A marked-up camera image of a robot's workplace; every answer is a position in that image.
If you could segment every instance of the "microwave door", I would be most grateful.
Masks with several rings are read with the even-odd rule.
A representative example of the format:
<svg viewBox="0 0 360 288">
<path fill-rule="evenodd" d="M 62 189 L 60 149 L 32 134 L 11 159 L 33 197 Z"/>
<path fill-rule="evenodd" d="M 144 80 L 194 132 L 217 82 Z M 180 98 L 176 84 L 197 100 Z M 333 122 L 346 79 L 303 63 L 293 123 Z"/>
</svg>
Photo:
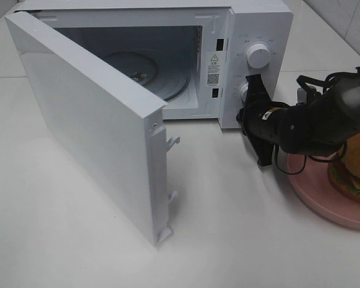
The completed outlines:
<svg viewBox="0 0 360 288">
<path fill-rule="evenodd" d="M 159 243 L 170 234 L 166 102 L 26 12 L 7 24 L 49 130 Z"/>
</svg>

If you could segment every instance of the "black wire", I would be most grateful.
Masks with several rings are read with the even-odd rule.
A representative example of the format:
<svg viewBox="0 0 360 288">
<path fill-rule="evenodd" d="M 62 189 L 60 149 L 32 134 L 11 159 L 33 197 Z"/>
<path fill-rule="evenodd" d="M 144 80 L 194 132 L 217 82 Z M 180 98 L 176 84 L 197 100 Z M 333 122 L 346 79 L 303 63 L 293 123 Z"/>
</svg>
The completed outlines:
<svg viewBox="0 0 360 288">
<path fill-rule="evenodd" d="M 278 163 L 277 163 L 277 158 L 278 158 L 278 150 L 279 150 L 279 146 L 278 145 L 275 145 L 275 154 L 274 154 L 274 162 L 275 162 L 275 165 L 277 167 L 278 170 L 282 171 L 283 173 L 287 174 L 287 175 L 297 175 L 297 174 L 300 174 L 304 168 L 305 168 L 305 164 L 307 163 L 307 156 L 304 155 L 304 163 L 302 165 L 302 168 L 297 171 L 297 172 L 293 172 L 293 173 L 290 173 L 290 172 L 287 172 L 285 170 L 283 170 L 282 168 L 279 167 Z"/>
<path fill-rule="evenodd" d="M 338 157 L 333 158 L 333 159 L 330 159 L 330 160 L 318 159 L 318 158 L 314 158 L 313 156 L 308 156 L 308 157 L 309 157 L 311 160 L 316 161 L 316 162 L 320 162 L 320 163 L 332 163 L 332 162 L 336 162 L 336 161 L 341 160 L 341 159 L 345 156 L 345 154 L 346 154 L 346 152 L 347 152 L 347 148 L 348 148 L 348 144 L 347 144 L 347 142 L 345 141 L 345 142 L 343 143 L 343 151 L 341 152 L 341 154 L 340 154 Z"/>
</svg>

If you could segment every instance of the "white countertop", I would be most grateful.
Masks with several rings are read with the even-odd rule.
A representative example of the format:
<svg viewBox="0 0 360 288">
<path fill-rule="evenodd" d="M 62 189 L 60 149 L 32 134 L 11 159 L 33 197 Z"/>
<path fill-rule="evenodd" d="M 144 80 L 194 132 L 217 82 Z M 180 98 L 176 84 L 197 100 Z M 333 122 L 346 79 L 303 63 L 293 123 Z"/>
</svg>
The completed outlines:
<svg viewBox="0 0 360 288">
<path fill-rule="evenodd" d="M 275 100 L 300 74 L 352 71 L 360 57 L 301 1 Z M 360 287 L 360 232 L 258 168 L 238 131 L 167 121 L 175 234 L 154 248 L 47 130 L 0 20 L 0 287 Z"/>
</svg>

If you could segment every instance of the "burger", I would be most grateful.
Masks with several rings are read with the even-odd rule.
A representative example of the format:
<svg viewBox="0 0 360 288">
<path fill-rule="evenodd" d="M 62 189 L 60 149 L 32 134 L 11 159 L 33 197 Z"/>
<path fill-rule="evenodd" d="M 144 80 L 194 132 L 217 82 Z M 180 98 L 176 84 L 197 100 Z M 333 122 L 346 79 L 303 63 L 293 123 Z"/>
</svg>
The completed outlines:
<svg viewBox="0 0 360 288">
<path fill-rule="evenodd" d="M 341 194 L 360 202 L 360 133 L 351 137 L 347 144 L 345 156 L 340 161 L 329 163 L 328 177 Z"/>
</svg>

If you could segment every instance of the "microwave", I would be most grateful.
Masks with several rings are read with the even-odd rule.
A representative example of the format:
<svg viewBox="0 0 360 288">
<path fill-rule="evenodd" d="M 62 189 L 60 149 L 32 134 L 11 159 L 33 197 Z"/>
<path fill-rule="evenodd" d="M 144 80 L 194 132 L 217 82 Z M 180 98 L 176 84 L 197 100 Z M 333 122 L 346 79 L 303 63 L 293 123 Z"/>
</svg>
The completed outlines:
<svg viewBox="0 0 360 288">
<path fill-rule="evenodd" d="M 281 0 L 27 0 L 8 28 L 56 140 L 152 243 L 168 225 L 164 120 L 236 116 L 272 96 L 292 22 Z"/>
</svg>

